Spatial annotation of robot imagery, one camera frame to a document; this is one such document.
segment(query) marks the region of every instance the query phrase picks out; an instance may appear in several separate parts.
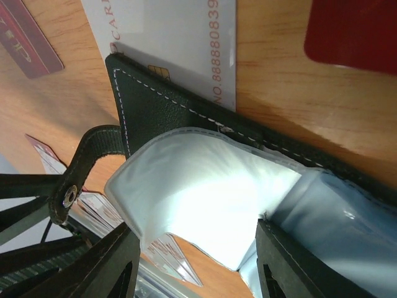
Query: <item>white card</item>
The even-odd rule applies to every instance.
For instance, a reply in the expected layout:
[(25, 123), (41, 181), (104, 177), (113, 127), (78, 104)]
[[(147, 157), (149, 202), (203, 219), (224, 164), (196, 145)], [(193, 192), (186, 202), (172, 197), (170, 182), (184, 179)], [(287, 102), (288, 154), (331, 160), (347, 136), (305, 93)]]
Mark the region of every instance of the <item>white card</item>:
[(81, 0), (100, 53), (236, 110), (236, 0)]

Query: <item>black cable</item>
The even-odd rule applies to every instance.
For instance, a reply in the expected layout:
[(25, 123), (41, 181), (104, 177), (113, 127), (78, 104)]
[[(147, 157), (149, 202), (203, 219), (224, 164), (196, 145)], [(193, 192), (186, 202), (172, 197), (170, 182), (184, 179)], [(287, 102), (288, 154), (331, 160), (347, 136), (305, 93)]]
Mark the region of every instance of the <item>black cable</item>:
[(42, 239), (41, 239), (41, 241), (40, 241), (40, 244), (41, 244), (41, 243), (44, 243), (45, 240), (47, 239), (47, 235), (48, 235), (48, 232), (50, 231), (51, 225), (52, 225), (52, 221), (51, 221), (51, 219), (50, 219), (50, 220), (48, 221), (47, 226), (45, 227), (45, 230), (44, 230), (44, 233), (43, 233), (43, 237), (42, 237)]

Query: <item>wooden table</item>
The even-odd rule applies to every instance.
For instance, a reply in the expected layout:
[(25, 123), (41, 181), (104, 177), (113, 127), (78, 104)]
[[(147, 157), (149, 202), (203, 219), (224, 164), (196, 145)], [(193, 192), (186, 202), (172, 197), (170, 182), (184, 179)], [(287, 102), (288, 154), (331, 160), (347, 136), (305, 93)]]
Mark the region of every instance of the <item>wooden table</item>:
[[(104, 63), (80, 0), (24, 0), (65, 64), (29, 80), (0, 47), (0, 153), (21, 173), (43, 173), (28, 133), (69, 162), (89, 128), (117, 124)], [(336, 68), (305, 56), (311, 1), (239, 0), (237, 111), (338, 156), (397, 186), (397, 77)], [(121, 165), (108, 157), (87, 187), (103, 191)], [(179, 241), (204, 283), (204, 297), (251, 297), (238, 273)]]

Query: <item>maroon card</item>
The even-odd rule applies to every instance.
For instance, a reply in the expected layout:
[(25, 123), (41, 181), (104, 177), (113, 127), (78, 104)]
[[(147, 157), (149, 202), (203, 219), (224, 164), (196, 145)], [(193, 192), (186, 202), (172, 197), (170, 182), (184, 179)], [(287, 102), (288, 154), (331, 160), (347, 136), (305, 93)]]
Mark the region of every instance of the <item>maroon card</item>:
[(63, 69), (22, 0), (0, 0), (0, 42), (30, 79)]
[(397, 1), (313, 0), (305, 52), (314, 61), (397, 75)]

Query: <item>black leather wallet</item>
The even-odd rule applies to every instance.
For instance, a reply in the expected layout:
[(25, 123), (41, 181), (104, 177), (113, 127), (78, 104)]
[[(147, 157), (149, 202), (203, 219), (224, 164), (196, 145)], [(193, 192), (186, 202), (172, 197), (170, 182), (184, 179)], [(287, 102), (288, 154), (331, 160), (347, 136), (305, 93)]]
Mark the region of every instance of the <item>black leather wallet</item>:
[(376, 179), (315, 147), (206, 101), (150, 72), (131, 59), (113, 54), (106, 66), (112, 82), (126, 157), (152, 138), (180, 127), (221, 132), (237, 142), (265, 146), (308, 167), (332, 171), (360, 186), (379, 201), (397, 205), (397, 192)]

